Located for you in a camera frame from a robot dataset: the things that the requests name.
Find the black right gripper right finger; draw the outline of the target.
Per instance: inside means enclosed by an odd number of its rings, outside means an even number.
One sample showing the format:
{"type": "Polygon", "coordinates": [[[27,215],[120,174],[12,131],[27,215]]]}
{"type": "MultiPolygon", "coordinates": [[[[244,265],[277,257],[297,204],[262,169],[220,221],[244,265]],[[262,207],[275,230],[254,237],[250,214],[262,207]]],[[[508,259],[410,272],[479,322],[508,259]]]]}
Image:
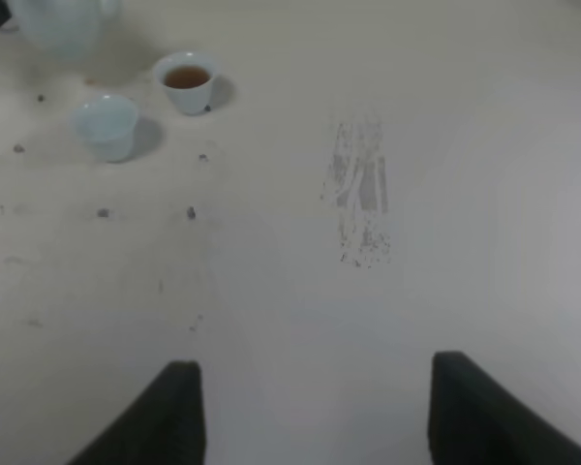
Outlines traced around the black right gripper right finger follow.
{"type": "Polygon", "coordinates": [[[433,355],[427,439],[434,464],[581,464],[581,446],[461,352],[433,355]]]}

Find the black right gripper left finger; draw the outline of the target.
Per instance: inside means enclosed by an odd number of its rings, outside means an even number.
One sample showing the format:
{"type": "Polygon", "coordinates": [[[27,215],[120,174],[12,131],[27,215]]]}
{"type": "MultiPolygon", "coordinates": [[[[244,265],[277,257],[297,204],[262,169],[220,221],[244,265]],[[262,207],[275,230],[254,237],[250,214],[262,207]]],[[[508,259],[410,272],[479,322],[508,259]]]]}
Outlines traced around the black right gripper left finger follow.
{"type": "Polygon", "coordinates": [[[174,361],[71,462],[203,464],[206,449],[200,367],[194,361],[174,361]]]}

